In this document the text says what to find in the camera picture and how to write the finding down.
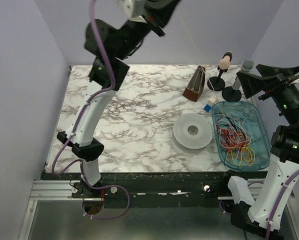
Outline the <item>white perforated cable spool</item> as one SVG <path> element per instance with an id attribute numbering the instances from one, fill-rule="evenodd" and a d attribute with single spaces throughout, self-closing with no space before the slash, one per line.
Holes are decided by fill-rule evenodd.
<path id="1" fill-rule="evenodd" d="M 172 138 L 178 147 L 201 150 L 212 141 L 213 131 L 203 115 L 187 113 L 175 120 Z"/>

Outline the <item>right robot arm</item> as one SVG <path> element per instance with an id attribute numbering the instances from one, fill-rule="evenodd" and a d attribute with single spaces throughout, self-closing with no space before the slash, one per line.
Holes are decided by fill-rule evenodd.
<path id="1" fill-rule="evenodd" d="M 259 100 L 272 98 L 288 126 L 279 125 L 271 137 L 270 163 L 266 178 L 256 199 L 248 182 L 238 176 L 229 178 L 234 207 L 231 224 L 266 240 L 282 240 L 281 219 L 299 180 L 299 66 L 256 66 L 260 75 L 239 71 L 236 76 L 246 98 L 264 93 Z"/>

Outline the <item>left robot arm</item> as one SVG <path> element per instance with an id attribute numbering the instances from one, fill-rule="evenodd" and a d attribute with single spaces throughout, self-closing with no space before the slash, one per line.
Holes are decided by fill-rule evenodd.
<path id="1" fill-rule="evenodd" d="M 95 17 L 95 1 L 89 4 L 90 22 L 85 29 L 84 48 L 95 56 L 88 75 L 87 92 L 74 122 L 57 133 L 64 147 L 69 146 L 80 163 L 81 179 L 93 188 L 100 180 L 99 156 L 104 145 L 94 132 L 108 103 L 119 91 L 130 67 L 124 60 L 133 55 L 153 32 L 165 35 L 177 0 L 119 0 L 127 20 L 115 28 Z"/>

